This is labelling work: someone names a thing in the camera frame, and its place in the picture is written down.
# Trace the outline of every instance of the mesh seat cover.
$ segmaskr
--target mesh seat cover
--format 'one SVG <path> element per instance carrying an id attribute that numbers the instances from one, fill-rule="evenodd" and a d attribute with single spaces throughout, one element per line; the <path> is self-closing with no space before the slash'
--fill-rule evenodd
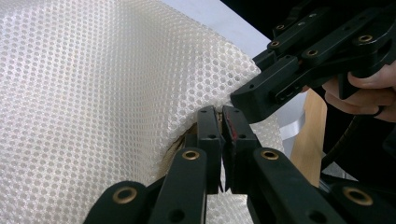
<path id="1" fill-rule="evenodd" d="M 206 105 L 260 71 L 159 1 L 0 1 L 0 223 L 81 223 L 109 186 L 145 185 Z M 281 149 L 276 118 L 252 125 Z M 249 223 L 244 196 L 207 222 Z"/>

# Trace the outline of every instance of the human hand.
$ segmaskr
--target human hand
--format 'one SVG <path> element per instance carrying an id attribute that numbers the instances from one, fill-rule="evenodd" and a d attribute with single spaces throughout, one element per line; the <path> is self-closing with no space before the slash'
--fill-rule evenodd
<path id="1" fill-rule="evenodd" d="M 348 74 L 347 78 L 350 84 L 361 89 L 341 100 L 338 97 L 338 80 L 333 78 L 322 86 L 330 105 L 354 115 L 373 115 L 378 112 L 379 105 L 383 105 L 383 111 L 375 118 L 396 122 L 396 61 L 386 64 L 370 77 L 357 78 Z"/>

